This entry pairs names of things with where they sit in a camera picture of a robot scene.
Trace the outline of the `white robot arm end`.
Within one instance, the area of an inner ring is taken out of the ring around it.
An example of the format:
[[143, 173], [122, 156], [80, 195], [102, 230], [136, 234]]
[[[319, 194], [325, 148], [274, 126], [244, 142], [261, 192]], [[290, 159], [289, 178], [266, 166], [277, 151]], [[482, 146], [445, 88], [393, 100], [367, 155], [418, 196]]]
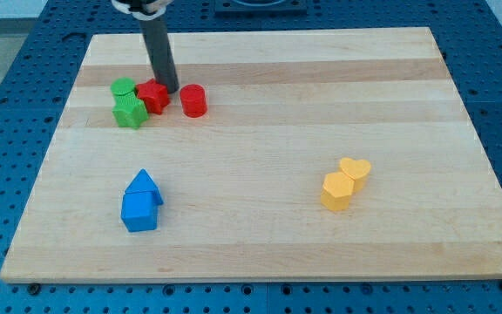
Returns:
[[139, 21], [151, 21], [161, 17], [172, 2], [173, 0], [111, 0], [116, 10]]

